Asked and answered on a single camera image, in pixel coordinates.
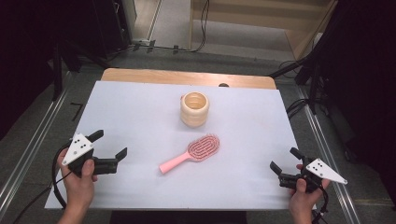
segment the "white triangular marker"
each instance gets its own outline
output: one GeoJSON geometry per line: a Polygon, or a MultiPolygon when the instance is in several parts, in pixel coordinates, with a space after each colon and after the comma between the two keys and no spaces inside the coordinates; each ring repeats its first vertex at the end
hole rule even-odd
{"type": "Polygon", "coordinates": [[[320,178],[329,179],[340,184],[347,184],[347,181],[343,177],[337,174],[330,166],[328,166],[320,159],[314,160],[313,162],[309,163],[305,168],[309,172],[317,175],[320,178]]]}
{"type": "Polygon", "coordinates": [[[87,153],[89,150],[93,149],[92,142],[88,140],[84,134],[77,133],[73,137],[73,141],[70,144],[69,149],[67,150],[66,155],[64,156],[64,160],[62,161],[62,165],[68,165],[70,162],[75,161],[80,156],[87,153]]]}

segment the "white table surface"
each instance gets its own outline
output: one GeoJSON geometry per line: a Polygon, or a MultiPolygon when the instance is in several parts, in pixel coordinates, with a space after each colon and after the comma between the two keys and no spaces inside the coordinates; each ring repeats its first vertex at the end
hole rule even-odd
{"type": "MultiPolygon", "coordinates": [[[[297,174],[297,147],[279,91],[207,86],[96,82],[76,129],[89,135],[93,156],[114,158],[128,147],[114,175],[99,175],[91,208],[113,210],[287,209],[288,190],[270,169],[274,161],[297,174]],[[206,124],[187,127],[179,117],[181,95],[200,91],[210,101],[206,124]],[[219,152],[205,161],[184,161],[162,175],[159,165],[207,134],[219,152]]],[[[66,199],[64,184],[58,184],[66,199]]],[[[61,208],[53,192],[46,208],[61,208]]]]}

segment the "human hand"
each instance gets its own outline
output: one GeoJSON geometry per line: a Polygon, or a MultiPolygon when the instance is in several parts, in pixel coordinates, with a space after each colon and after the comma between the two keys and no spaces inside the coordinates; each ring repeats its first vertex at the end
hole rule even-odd
{"type": "Polygon", "coordinates": [[[64,186],[67,193],[67,206],[64,215],[59,223],[80,223],[84,218],[94,194],[93,182],[98,180],[97,175],[92,175],[94,171],[93,160],[86,160],[82,170],[81,178],[75,174],[68,175],[71,171],[67,166],[62,165],[67,148],[58,157],[58,165],[61,167],[64,186]]]}
{"type": "MultiPolygon", "coordinates": [[[[298,164],[296,167],[300,170],[303,168],[301,164],[298,164]]],[[[328,179],[323,179],[323,188],[326,189],[330,182],[328,179]]],[[[323,193],[321,189],[316,189],[312,193],[305,193],[305,190],[306,182],[300,178],[297,180],[296,190],[290,191],[292,196],[289,202],[289,210],[295,224],[311,223],[312,208],[323,193]]]]}

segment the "metal frame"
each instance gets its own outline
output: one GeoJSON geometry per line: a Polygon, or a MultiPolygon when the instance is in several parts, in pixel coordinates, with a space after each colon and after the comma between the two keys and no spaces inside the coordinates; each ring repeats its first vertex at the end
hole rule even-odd
{"type": "MultiPolygon", "coordinates": [[[[297,92],[299,94],[299,97],[301,99],[307,99],[308,95],[303,90],[300,86],[297,86],[297,92]]],[[[309,124],[311,125],[312,131],[314,133],[314,136],[317,140],[318,147],[320,154],[322,156],[322,159],[330,166],[332,169],[334,169],[335,172],[340,174],[340,171],[338,170],[338,167],[335,163],[335,160],[332,156],[332,151],[327,144],[326,138],[323,134],[323,131],[321,130],[318,118],[316,115],[314,115],[309,108],[308,105],[304,107],[306,117],[308,118],[309,124]]],[[[349,224],[360,224],[361,221],[359,219],[358,213],[355,209],[355,205],[352,202],[352,198],[349,195],[349,191],[347,190],[346,185],[338,184],[335,182],[332,182],[332,185],[334,186],[335,193],[337,194],[338,201],[340,202],[340,205],[344,211],[344,215],[346,216],[346,221],[349,224]]]]}
{"type": "Polygon", "coordinates": [[[9,205],[11,204],[12,199],[14,198],[18,188],[21,185],[23,178],[25,177],[27,171],[29,170],[30,165],[32,164],[35,154],[40,149],[40,146],[47,135],[48,130],[52,122],[55,120],[59,109],[64,103],[64,98],[66,97],[71,83],[74,81],[75,76],[71,72],[67,72],[65,75],[64,81],[64,91],[62,91],[60,97],[57,101],[54,101],[50,104],[49,109],[47,110],[46,115],[41,120],[38,128],[35,130],[35,133],[32,139],[29,142],[29,145],[24,150],[20,160],[14,168],[14,171],[9,176],[6,184],[1,189],[0,193],[0,221],[3,219],[9,205]]]}
{"type": "MultiPolygon", "coordinates": [[[[162,3],[163,3],[163,0],[159,0],[158,1],[158,4],[157,4],[157,6],[155,8],[155,11],[154,11],[154,14],[152,15],[152,18],[150,19],[150,26],[148,28],[148,32],[145,34],[145,37],[141,38],[141,37],[133,36],[132,37],[132,42],[133,43],[142,44],[142,45],[148,45],[149,44],[149,42],[151,41],[151,38],[152,38],[152,34],[153,34],[153,31],[154,31],[155,23],[156,23],[157,18],[158,18],[158,14],[160,13],[160,9],[161,9],[162,3]]],[[[135,11],[135,13],[136,13],[136,16],[139,17],[139,11],[135,11]]]]}

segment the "black curtain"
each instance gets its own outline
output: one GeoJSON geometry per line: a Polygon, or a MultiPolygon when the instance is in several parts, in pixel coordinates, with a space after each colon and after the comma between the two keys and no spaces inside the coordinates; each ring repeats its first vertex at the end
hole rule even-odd
{"type": "Polygon", "coordinates": [[[378,171],[396,204],[396,4],[340,0],[347,8],[321,50],[325,91],[355,136],[346,146],[378,171]]]}
{"type": "Polygon", "coordinates": [[[49,0],[0,2],[0,140],[53,80],[52,9],[49,0]]]}

